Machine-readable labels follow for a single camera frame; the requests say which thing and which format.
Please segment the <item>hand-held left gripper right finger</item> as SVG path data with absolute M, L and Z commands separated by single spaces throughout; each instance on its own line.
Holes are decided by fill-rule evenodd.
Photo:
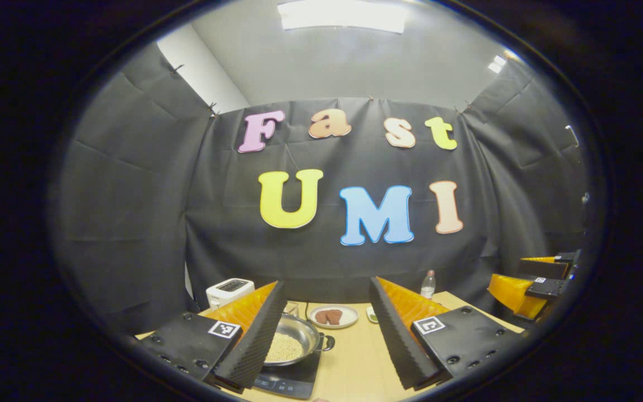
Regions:
M 378 276 L 368 295 L 404 389 L 468 376 L 521 340 L 475 307 L 449 309 Z

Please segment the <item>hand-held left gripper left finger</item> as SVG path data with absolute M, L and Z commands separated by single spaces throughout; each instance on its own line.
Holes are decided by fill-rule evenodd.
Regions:
M 261 372 L 286 303 L 284 281 L 275 281 L 215 311 L 177 315 L 140 342 L 173 372 L 243 391 Z

